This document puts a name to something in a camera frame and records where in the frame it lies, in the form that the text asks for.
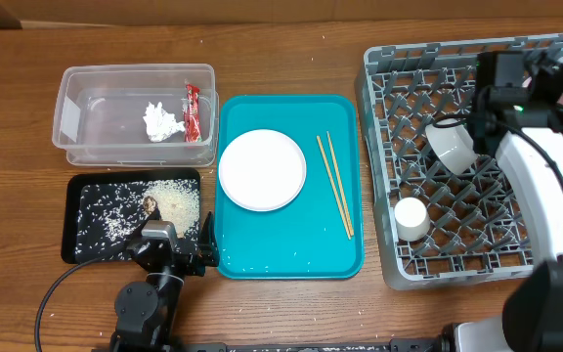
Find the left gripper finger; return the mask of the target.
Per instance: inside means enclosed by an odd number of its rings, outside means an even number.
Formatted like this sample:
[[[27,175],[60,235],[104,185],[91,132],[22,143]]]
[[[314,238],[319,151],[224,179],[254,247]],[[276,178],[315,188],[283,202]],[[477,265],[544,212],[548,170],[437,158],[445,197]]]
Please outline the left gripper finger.
[[[145,226],[150,222],[150,221],[159,221],[161,219],[161,214],[160,211],[156,208],[154,211],[152,211],[149,216],[143,220],[141,222],[141,224],[135,228],[135,230],[127,237],[127,241],[130,242],[136,238],[140,238],[142,236],[142,231],[145,228]]]
[[[207,213],[197,243],[197,256],[201,263],[206,267],[217,267],[220,262],[220,254],[214,234],[214,215],[212,212]]]

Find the grey bowl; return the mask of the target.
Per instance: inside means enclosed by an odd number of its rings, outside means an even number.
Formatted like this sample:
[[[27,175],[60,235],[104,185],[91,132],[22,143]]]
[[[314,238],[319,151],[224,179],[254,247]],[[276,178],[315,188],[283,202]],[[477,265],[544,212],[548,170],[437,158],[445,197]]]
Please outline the grey bowl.
[[[425,134],[434,154],[453,174],[463,174],[476,161],[473,140],[462,119],[434,121],[425,128]]]

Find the red snack wrapper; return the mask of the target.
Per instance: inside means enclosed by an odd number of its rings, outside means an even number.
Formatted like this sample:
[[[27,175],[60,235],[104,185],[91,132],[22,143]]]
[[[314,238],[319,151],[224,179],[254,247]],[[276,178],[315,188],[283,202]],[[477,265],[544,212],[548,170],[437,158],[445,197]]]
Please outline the red snack wrapper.
[[[183,105],[185,122],[185,141],[188,143],[200,142],[201,132],[199,123],[199,88],[187,83],[187,100]]]

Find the white cup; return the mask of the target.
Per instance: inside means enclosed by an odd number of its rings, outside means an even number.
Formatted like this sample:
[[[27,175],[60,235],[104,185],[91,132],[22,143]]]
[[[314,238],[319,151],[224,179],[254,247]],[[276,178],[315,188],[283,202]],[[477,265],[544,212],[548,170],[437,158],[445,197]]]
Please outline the white cup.
[[[402,198],[394,208],[398,238],[415,242],[429,233],[430,219],[426,206],[418,198]]]

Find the white napkin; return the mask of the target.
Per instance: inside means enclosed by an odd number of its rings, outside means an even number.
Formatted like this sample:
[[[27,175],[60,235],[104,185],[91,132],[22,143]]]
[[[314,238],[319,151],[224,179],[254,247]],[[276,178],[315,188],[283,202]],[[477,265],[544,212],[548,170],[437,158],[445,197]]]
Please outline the white napkin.
[[[167,112],[162,102],[148,103],[143,120],[146,133],[153,143],[163,142],[176,133],[185,132],[185,123],[178,121],[174,113]]]

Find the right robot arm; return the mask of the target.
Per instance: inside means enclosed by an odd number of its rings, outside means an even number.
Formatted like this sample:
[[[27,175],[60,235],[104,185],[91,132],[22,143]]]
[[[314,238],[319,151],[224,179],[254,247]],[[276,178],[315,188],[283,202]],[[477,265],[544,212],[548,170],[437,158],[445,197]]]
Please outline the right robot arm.
[[[492,156],[507,178],[535,267],[499,316],[454,326],[454,351],[563,351],[562,96],[563,57],[477,57],[467,133],[473,151]]]

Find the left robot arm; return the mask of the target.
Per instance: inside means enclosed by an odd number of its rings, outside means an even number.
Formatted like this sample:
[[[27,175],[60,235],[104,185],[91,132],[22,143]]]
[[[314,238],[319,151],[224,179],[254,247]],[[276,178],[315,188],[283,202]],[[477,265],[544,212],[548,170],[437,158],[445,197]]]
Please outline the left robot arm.
[[[147,276],[123,287],[115,298],[117,321],[110,351],[187,349],[172,334],[173,323],[185,277],[202,277],[206,268],[219,265],[213,215],[206,216],[196,250],[180,249],[178,241],[173,223],[162,221],[156,209],[126,242],[126,252]]]

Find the rice and food scraps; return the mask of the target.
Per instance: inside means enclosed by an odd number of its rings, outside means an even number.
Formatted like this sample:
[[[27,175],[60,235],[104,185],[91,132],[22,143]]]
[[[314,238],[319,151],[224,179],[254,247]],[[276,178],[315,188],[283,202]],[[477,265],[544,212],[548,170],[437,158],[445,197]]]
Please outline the rice and food scraps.
[[[162,221],[174,224],[178,238],[195,240],[199,232],[200,206],[194,179],[83,187],[76,214],[75,259],[86,261],[113,251],[156,208]]]

